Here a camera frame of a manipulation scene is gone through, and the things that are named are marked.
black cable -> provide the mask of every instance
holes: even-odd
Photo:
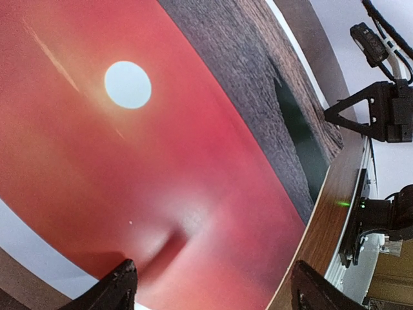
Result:
[[[371,0],[362,0],[364,7],[367,10],[368,15],[378,21],[378,23],[386,30],[391,38],[398,44],[398,46],[406,53],[408,57],[413,59],[413,49],[407,44],[407,42],[398,34],[396,29],[390,25],[376,7],[371,3]]]
[[[388,195],[388,196],[385,198],[385,200],[388,200],[388,199],[390,199],[391,197],[393,197],[393,196],[395,196],[395,195],[397,195],[397,194],[398,194],[398,192],[394,192],[393,194]]]
[[[374,18],[372,18],[372,19],[373,19],[374,25],[376,26],[376,28],[377,28],[377,30],[378,30],[381,38],[382,38],[382,39],[386,39],[387,36],[385,35],[385,33],[384,33],[382,27],[380,26],[380,24],[378,23],[378,21],[377,21],[376,19],[374,19]],[[388,46],[389,46],[390,48],[392,48],[392,47],[393,47],[393,44],[392,44],[391,42],[388,42]],[[395,50],[394,53],[395,53],[395,55],[401,60],[401,62],[406,66],[406,68],[407,68],[407,70],[408,70],[408,73],[410,74],[410,79],[409,79],[409,81],[408,81],[407,83],[408,83],[408,84],[413,83],[413,68],[412,68],[412,66],[410,65],[410,63],[407,61],[407,59],[406,59],[398,50]]]
[[[382,39],[386,39],[386,35],[385,35],[385,33],[383,32],[383,29],[381,28],[380,24],[377,22],[376,19],[372,18],[372,20],[373,20],[374,26],[376,26],[376,28],[377,28],[377,30],[378,30],[381,38],[382,38]]]
[[[408,84],[413,83],[413,68],[412,68],[412,66],[410,66],[410,63],[407,61],[407,59],[403,55],[401,55],[401,52],[399,52],[398,50],[395,50],[394,53],[401,60],[401,62],[405,64],[408,72],[410,73],[410,80],[407,83]]]
[[[386,75],[386,77],[387,77],[389,80],[391,80],[391,81],[393,81],[393,82],[396,82],[396,78],[390,73],[390,71],[388,70],[388,68],[387,68],[383,63],[380,63],[380,64],[379,64],[379,68],[380,68],[380,70]]]
[[[365,231],[365,232],[361,233],[359,237],[361,239],[362,237],[366,237],[370,234],[386,234],[387,232],[388,231],[386,229],[380,229],[380,228],[371,229],[369,231]]]

green light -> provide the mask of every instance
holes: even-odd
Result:
[[[337,204],[340,207],[350,207],[350,203],[349,202],[345,202],[345,201],[337,201]]]

white ceiling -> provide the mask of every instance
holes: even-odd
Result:
[[[387,78],[378,68],[370,68],[365,56],[350,37],[350,27],[366,22],[372,29],[360,0],[310,0],[333,46],[351,94]],[[384,18],[413,45],[413,1],[373,0]],[[358,120],[368,119],[367,106],[356,106]],[[413,183],[413,143],[374,143],[379,197],[400,191]]]

black mount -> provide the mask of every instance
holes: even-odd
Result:
[[[363,310],[307,263],[298,261],[291,279],[293,310]]]
[[[367,170],[363,169],[339,248],[341,263],[347,268],[351,263],[358,264],[361,247],[369,234],[386,234],[390,241],[413,239],[413,185],[395,194],[392,201],[370,200],[369,192]]]
[[[134,262],[125,260],[89,291],[59,310],[133,310],[136,289]]]
[[[350,121],[339,113],[366,99],[370,125]],[[345,127],[378,141],[412,142],[413,88],[406,79],[395,83],[376,82],[362,91],[340,100],[325,111],[330,123]]]

white sun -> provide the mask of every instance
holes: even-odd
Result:
[[[105,88],[110,99],[126,109],[143,107],[152,93],[148,74],[130,61],[118,61],[109,67]]]

